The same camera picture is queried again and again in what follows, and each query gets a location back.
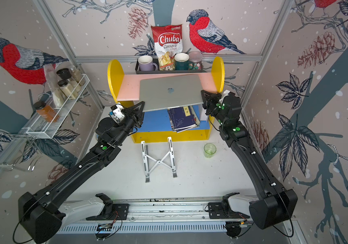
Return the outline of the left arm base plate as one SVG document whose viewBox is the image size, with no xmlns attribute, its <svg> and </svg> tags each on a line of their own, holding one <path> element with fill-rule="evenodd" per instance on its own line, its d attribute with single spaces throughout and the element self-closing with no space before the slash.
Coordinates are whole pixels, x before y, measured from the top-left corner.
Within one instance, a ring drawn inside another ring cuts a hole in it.
<svg viewBox="0 0 348 244">
<path fill-rule="evenodd" d="M 109 220 L 127 220 L 130 204 L 110 204 L 106 205 L 101 213 L 96 216 L 86 218 L 87 221 L 109 221 Z"/>
</svg>

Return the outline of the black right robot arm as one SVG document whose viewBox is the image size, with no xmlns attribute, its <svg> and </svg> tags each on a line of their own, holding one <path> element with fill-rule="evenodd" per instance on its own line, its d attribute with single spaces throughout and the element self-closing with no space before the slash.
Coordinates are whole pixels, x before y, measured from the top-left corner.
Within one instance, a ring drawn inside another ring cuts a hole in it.
<svg viewBox="0 0 348 244">
<path fill-rule="evenodd" d="M 219 122 L 222 140 L 240 159 L 256 191 L 256 197 L 247 197 L 239 193 L 224 196 L 226 214 L 245 214 L 251 217 L 260 229 L 290 220 L 298 197 L 294 190 L 287 190 L 277 180 L 263 157 L 257 153 L 249 131 L 240 122 L 240 98 L 228 90 L 222 94 L 202 90 L 201 97 L 206 115 Z"/>
</svg>

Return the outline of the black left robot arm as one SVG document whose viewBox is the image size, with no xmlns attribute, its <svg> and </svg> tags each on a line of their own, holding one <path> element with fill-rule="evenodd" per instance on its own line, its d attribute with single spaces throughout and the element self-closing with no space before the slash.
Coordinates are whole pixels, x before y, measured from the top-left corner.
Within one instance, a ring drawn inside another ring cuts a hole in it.
<svg viewBox="0 0 348 244">
<path fill-rule="evenodd" d="M 42 244 L 61 228 L 66 214 L 60 206 L 85 181 L 107 167 L 120 153 L 124 140 L 143 123 L 145 103 L 123 108 L 124 118 L 116 122 L 111 117 L 102 119 L 96 129 L 98 142 L 83 159 L 52 184 L 35 194 L 26 192 L 18 199 L 18 224 L 32 240 Z"/>
</svg>

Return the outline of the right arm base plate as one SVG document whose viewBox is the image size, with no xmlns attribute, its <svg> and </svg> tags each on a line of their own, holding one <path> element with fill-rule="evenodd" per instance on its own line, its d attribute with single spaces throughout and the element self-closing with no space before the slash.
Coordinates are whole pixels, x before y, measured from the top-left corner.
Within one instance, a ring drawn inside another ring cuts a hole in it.
<svg viewBox="0 0 348 244">
<path fill-rule="evenodd" d="M 223 202 L 209 202 L 204 209 L 208 212 L 210 219 L 249 219 L 250 216 L 232 211 L 229 206 Z"/>
</svg>

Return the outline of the silver laptop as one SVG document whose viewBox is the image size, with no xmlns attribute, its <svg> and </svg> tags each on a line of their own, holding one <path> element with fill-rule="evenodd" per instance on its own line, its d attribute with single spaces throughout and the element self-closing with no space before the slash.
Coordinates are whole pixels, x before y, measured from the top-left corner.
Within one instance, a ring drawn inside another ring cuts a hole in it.
<svg viewBox="0 0 348 244">
<path fill-rule="evenodd" d="M 139 101 L 144 111 L 202 104 L 202 85 L 197 74 L 150 75 L 140 81 Z"/>
</svg>

